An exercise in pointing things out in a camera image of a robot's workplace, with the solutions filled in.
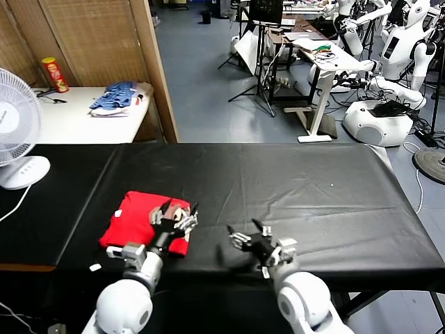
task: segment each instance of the black tablecloth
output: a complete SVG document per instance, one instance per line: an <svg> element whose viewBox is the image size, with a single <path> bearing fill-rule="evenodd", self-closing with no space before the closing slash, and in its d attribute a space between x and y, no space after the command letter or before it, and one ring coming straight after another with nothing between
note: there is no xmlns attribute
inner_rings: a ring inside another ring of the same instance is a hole
<svg viewBox="0 0 445 334"><path fill-rule="evenodd" d="M274 237L297 239L302 269L332 289L445 291L442 258L394 174L365 145L121 145L61 269L99 261L97 240L129 190L200 203L189 254L167 263L163 279L228 282L248 256L230 246L226 225L253 232L258 218Z"/></svg>
<svg viewBox="0 0 445 334"><path fill-rule="evenodd" d="M297 239L302 269L332 289L445 292L442 258L365 145L40 145L33 154L52 167L0 224L0 263L56 265L72 278L94 262L115 270L97 241L125 193L138 190L200 203L189 254L169 261L161 282L261 280L239 269L248 256L230 246L225 227L252 232L258 218L274 237ZM19 196L0 191L0 212Z"/></svg>
<svg viewBox="0 0 445 334"><path fill-rule="evenodd" d="M115 145L37 145L51 169L34 184L20 208L0 223L0 264L56 266L82 217ZM0 216L22 191L0 189Z"/></svg>

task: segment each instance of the red cloth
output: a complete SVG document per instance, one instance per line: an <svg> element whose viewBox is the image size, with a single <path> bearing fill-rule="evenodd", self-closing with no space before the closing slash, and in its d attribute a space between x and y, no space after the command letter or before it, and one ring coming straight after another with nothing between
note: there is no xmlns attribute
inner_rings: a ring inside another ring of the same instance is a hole
<svg viewBox="0 0 445 334"><path fill-rule="evenodd" d="M154 237L154 229L150 222L150 214L156 207L167 202L170 197L129 191L120 203L110 227L99 240L102 247L125 246L127 242L148 245ZM190 203L185 200L172 199L170 206L179 204L182 209L190 210ZM169 251L185 256L188 250L188 236L176 239L170 245Z"/></svg>

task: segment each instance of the wooden wall panel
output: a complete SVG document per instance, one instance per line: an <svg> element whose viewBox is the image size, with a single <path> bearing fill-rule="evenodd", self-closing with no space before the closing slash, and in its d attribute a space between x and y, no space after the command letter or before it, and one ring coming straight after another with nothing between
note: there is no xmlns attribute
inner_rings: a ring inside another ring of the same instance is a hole
<svg viewBox="0 0 445 334"><path fill-rule="evenodd" d="M51 79L41 63L41 60L46 57L55 57L62 70L63 76L68 82L68 86L78 86L62 51L57 45L51 27L39 5L39 1L8 0L8 5L19 24L36 61L41 64L42 71L47 75L49 82L51 82Z"/></svg>
<svg viewBox="0 0 445 334"><path fill-rule="evenodd" d="M36 71L35 61L26 54L3 8L0 8L0 67L18 75L29 85L45 85Z"/></svg>
<svg viewBox="0 0 445 334"><path fill-rule="evenodd" d="M149 81L126 0L40 0L81 86Z"/></svg>
<svg viewBox="0 0 445 334"><path fill-rule="evenodd" d="M158 42L154 33L148 0L130 0L131 9L138 29L150 83L154 88L154 98L159 111L165 138L170 143L179 141L172 102L168 93L167 81L162 67Z"/></svg>

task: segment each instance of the pringles can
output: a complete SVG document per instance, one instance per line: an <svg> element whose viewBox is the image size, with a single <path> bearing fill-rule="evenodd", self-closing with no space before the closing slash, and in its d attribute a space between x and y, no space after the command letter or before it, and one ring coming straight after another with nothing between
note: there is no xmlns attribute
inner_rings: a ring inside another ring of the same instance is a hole
<svg viewBox="0 0 445 334"><path fill-rule="evenodd" d="M43 58L42 63L47 68L49 76L54 82L57 91L59 93L67 92L70 88L68 87L67 82L60 71L60 67L57 64L56 59L54 57Z"/></svg>

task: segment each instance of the white fan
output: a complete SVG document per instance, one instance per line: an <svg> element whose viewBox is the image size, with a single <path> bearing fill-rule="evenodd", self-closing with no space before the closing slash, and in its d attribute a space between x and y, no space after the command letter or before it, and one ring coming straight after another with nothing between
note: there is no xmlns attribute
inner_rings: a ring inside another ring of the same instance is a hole
<svg viewBox="0 0 445 334"><path fill-rule="evenodd" d="M45 157L25 157L42 129L42 107L25 81L0 68L0 186L22 189L49 171Z"/></svg>

